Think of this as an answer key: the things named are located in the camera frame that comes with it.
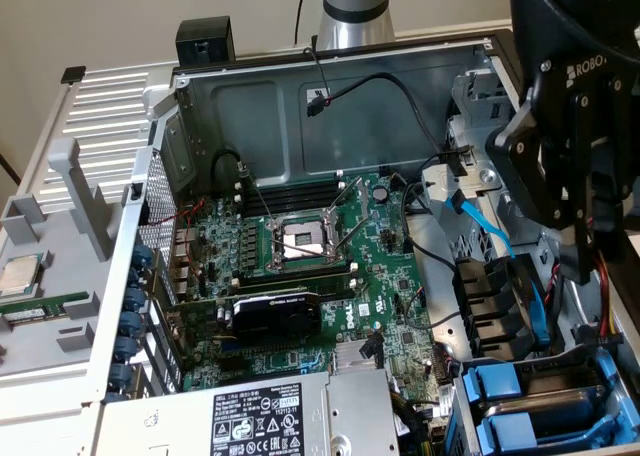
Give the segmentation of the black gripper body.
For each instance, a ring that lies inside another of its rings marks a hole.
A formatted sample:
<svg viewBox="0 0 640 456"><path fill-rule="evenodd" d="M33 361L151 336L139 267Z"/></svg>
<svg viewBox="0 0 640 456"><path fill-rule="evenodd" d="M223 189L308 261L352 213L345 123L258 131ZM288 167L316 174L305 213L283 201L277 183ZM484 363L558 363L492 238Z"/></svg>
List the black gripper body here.
<svg viewBox="0 0 640 456"><path fill-rule="evenodd" d="M639 72L639 0L529 0L531 107L542 126L562 126L571 100L600 104L626 93Z"/></svg>

